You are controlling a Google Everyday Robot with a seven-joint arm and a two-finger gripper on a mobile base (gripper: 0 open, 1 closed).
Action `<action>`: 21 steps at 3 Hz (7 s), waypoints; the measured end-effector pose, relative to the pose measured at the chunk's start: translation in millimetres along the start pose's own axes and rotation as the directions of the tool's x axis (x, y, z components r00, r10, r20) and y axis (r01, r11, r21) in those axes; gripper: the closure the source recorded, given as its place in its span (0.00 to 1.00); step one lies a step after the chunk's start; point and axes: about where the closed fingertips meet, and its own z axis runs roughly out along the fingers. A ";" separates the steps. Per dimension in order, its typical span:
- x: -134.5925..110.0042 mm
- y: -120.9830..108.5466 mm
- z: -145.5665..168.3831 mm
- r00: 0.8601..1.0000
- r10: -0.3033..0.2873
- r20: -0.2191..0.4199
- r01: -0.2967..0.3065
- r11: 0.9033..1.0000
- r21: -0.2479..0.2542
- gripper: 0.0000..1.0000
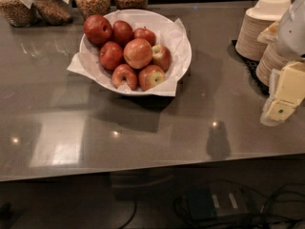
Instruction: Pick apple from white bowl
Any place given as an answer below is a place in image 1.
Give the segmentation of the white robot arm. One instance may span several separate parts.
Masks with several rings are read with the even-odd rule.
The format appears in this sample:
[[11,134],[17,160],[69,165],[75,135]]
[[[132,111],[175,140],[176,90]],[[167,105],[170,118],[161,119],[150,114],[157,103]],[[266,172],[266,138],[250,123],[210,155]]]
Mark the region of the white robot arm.
[[288,63],[272,70],[269,98],[260,122],[266,126],[284,123],[305,99],[305,0],[294,0],[278,22],[266,28],[257,40],[274,43],[275,52]]

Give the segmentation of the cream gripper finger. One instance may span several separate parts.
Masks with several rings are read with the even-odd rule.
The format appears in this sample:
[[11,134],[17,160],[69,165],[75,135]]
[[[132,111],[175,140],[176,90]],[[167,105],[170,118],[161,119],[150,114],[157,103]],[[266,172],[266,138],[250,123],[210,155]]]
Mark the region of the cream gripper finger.
[[286,121],[305,99],[305,64],[290,62],[281,69],[281,76],[275,92],[275,101],[285,105],[282,114]]
[[282,102],[275,101],[275,92],[280,76],[280,70],[272,69],[269,81],[269,97],[265,102],[260,117],[260,123],[265,126],[274,127],[283,123],[282,114],[284,113],[285,105]]

